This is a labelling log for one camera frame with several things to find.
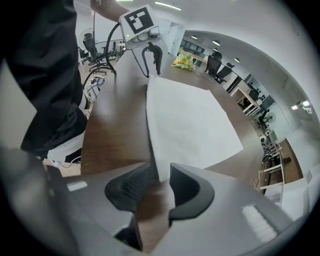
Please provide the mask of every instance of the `office chair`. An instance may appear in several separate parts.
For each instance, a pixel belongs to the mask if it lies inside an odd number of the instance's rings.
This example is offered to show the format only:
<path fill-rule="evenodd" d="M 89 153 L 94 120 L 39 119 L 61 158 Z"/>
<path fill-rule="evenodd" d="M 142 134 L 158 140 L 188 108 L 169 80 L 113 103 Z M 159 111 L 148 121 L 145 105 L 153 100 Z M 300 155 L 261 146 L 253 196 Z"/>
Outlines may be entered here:
<path fill-rule="evenodd" d="M 109 67 L 106 63 L 101 63 L 105 55 L 103 53 L 98 53 L 97 48 L 95 46 L 94 37 L 91 33 L 86 33 L 83 36 L 83 44 L 87 51 L 90 53 L 90 57 L 88 58 L 88 61 L 90 62 L 89 65 L 94 65 L 90 68 L 89 71 L 95 68 L 99 68 L 101 66 L 103 67 Z"/>
<path fill-rule="evenodd" d="M 214 52 L 212 56 L 208 57 L 208 63 L 206 66 L 206 70 L 211 77 L 216 77 L 217 72 L 222 64 L 221 62 L 222 54 L 220 52 Z"/>
<path fill-rule="evenodd" d="M 82 64 L 84 64 L 86 61 L 88 61 L 89 53 L 82 50 L 79 46 L 78 46 L 78 50 L 79 50 L 81 62 Z"/>
<path fill-rule="evenodd" d="M 216 74 L 215 80 L 219 83 L 219 85 L 222 84 L 222 82 L 226 82 L 224 78 L 229 75 L 232 71 L 232 68 L 234 65 L 227 63 L 226 66 L 224 66 L 218 74 Z"/>

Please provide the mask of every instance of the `person's leg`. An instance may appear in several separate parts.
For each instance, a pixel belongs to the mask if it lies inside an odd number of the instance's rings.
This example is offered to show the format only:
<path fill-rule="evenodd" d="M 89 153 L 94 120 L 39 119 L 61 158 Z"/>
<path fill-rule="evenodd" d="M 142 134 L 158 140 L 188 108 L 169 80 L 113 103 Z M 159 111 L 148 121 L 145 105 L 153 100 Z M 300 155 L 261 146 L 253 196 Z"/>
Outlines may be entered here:
<path fill-rule="evenodd" d="M 61 163 L 81 161 L 88 121 L 85 114 L 90 107 L 90 102 L 83 92 L 79 71 L 76 72 L 74 79 L 78 86 L 73 94 L 73 103 L 52 138 L 34 152 L 36 156 Z"/>

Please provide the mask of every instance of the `black pants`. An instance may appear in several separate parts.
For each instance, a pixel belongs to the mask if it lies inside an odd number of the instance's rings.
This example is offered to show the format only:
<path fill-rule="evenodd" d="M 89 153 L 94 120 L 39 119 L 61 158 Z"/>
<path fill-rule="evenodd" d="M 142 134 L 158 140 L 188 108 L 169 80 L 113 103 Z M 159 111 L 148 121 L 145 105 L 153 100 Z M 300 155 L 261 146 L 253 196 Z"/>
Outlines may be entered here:
<path fill-rule="evenodd" d="M 87 126 L 86 110 L 90 102 L 82 86 L 81 102 L 73 102 L 55 134 L 41 148 L 33 152 L 36 156 L 62 163 L 78 163 L 81 160 L 82 144 Z"/>

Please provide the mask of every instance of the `white wall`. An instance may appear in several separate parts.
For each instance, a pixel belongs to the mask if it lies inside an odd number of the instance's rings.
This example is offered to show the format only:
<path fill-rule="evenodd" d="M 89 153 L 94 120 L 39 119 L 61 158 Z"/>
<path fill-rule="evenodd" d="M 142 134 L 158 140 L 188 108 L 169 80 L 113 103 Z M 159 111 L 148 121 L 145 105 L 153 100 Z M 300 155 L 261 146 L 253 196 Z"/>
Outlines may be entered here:
<path fill-rule="evenodd" d="M 320 140 L 316 139 L 303 126 L 288 134 L 286 139 L 294 151 L 305 177 L 312 167 L 320 164 Z"/>
<path fill-rule="evenodd" d="M 297 220 L 308 213 L 306 207 L 306 189 L 308 183 L 305 178 L 285 184 L 283 187 L 281 208 L 293 220 Z"/>
<path fill-rule="evenodd" d="M 173 56 L 178 54 L 184 33 L 185 27 L 183 25 L 171 22 L 170 30 L 166 37 L 166 44 L 168 45 L 169 53 Z"/>
<path fill-rule="evenodd" d="M 309 209 L 312 210 L 320 195 L 320 164 L 310 169 L 308 182 Z"/>
<path fill-rule="evenodd" d="M 248 70 L 239 63 L 237 63 L 235 60 L 232 60 L 227 56 L 223 55 L 221 61 L 222 64 L 224 64 L 225 66 L 227 65 L 227 63 L 231 63 L 232 65 L 234 65 L 232 71 L 236 73 L 239 77 L 241 77 L 243 80 L 246 79 L 246 77 L 249 75 Z"/>
<path fill-rule="evenodd" d="M 269 123 L 269 127 L 271 130 L 274 130 L 277 141 L 281 142 L 286 139 L 288 134 L 293 132 L 293 129 L 289 126 L 288 121 L 278 104 L 273 103 L 269 107 L 269 110 L 270 113 L 274 113 L 276 117 L 275 122 Z"/>
<path fill-rule="evenodd" d="M 86 29 L 93 29 L 94 27 L 94 17 L 91 14 L 81 14 L 77 13 L 76 24 L 75 24 L 75 36 L 79 45 L 79 37 L 82 31 Z"/>
<path fill-rule="evenodd" d="M 116 24 L 117 24 L 116 22 L 106 19 L 99 14 L 96 14 L 95 15 L 95 41 L 96 42 L 107 41 L 111 30 L 114 28 Z M 111 40 L 122 39 L 122 38 L 123 36 L 121 33 L 121 29 L 120 27 L 118 27 L 114 31 Z"/>
<path fill-rule="evenodd" d="M 292 131 L 299 127 L 300 121 L 296 113 L 291 109 L 295 102 L 283 86 L 287 75 L 273 62 L 270 62 L 267 70 L 255 69 L 252 75 L 266 88 L 271 97 L 278 104 Z"/>

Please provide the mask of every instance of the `desk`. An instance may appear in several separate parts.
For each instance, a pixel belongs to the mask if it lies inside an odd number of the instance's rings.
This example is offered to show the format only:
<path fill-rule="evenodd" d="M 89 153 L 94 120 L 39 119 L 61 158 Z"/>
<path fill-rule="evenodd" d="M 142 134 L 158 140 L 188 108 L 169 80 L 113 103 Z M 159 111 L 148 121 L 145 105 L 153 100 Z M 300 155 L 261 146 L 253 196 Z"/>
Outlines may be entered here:
<path fill-rule="evenodd" d="M 155 74 L 153 55 L 146 56 L 150 72 Z M 253 183 L 260 167 L 263 149 L 250 121 L 235 101 L 218 83 L 198 71 L 171 67 L 170 57 L 161 77 L 210 90 L 228 115 L 243 150 L 208 170 Z M 131 52 L 116 65 L 117 75 L 110 73 L 97 98 L 84 135 L 81 173 L 105 172 L 151 160 L 146 119 L 146 78 Z"/>
<path fill-rule="evenodd" d="M 122 43 L 122 42 L 123 42 L 123 39 L 111 40 L 111 41 L 110 41 L 110 44 L 109 44 L 109 47 L 110 47 L 111 43 L 113 43 L 113 48 L 116 48 L 116 42 Z M 104 45 L 104 46 L 101 46 L 101 49 L 103 49 L 103 55 L 105 56 L 106 53 L 107 53 L 107 49 L 106 49 L 106 47 L 107 47 L 107 45 L 106 45 L 106 44 L 107 44 L 107 41 L 96 42 L 96 43 L 95 43 L 95 47 L 97 47 L 97 45 L 99 45 L 99 44 L 103 44 L 103 45 Z"/>
<path fill-rule="evenodd" d="M 282 198 L 283 198 L 283 194 L 284 194 L 284 185 L 286 184 L 286 182 L 285 182 L 286 181 L 285 180 L 285 166 L 284 166 L 284 159 L 283 159 L 283 154 L 282 154 L 281 149 L 282 149 L 281 146 L 276 145 L 276 144 L 273 147 L 271 147 L 271 150 L 273 150 L 271 156 L 272 157 L 279 156 L 280 164 L 272 166 L 272 167 L 270 167 L 268 169 L 264 169 L 263 172 L 264 173 L 269 172 L 271 174 L 271 173 L 274 173 L 274 172 L 277 172 L 277 171 L 281 171 L 282 181 L 278 182 L 276 184 L 271 184 L 271 185 L 266 185 L 266 186 L 259 187 L 259 190 L 265 190 L 265 189 L 281 186 L 281 192 L 280 192 L 279 201 L 274 202 L 279 207 L 281 207 Z"/>
<path fill-rule="evenodd" d="M 201 61 L 201 62 L 203 62 L 203 63 L 205 63 L 205 64 L 208 63 L 207 60 L 205 60 L 204 58 L 201 58 L 201 57 L 198 56 L 198 55 L 195 55 L 195 54 L 190 53 L 190 52 L 187 52 L 187 51 L 183 51 L 183 53 L 186 54 L 186 55 L 191 56 L 192 59 L 196 59 L 196 60 Z"/>
<path fill-rule="evenodd" d="M 260 111 L 260 106 L 258 105 L 257 102 L 254 101 L 254 99 L 249 95 L 249 93 L 245 90 L 244 84 L 246 84 L 244 81 L 241 81 L 238 86 L 234 89 L 234 91 L 230 94 L 232 97 L 233 95 L 236 94 L 236 92 L 240 91 L 244 97 L 246 97 L 250 101 L 250 105 L 243 110 L 243 113 L 245 113 L 246 116 L 253 116 L 256 114 L 258 111 Z M 237 100 L 236 103 L 239 103 L 243 97 L 241 97 L 239 100 Z"/>

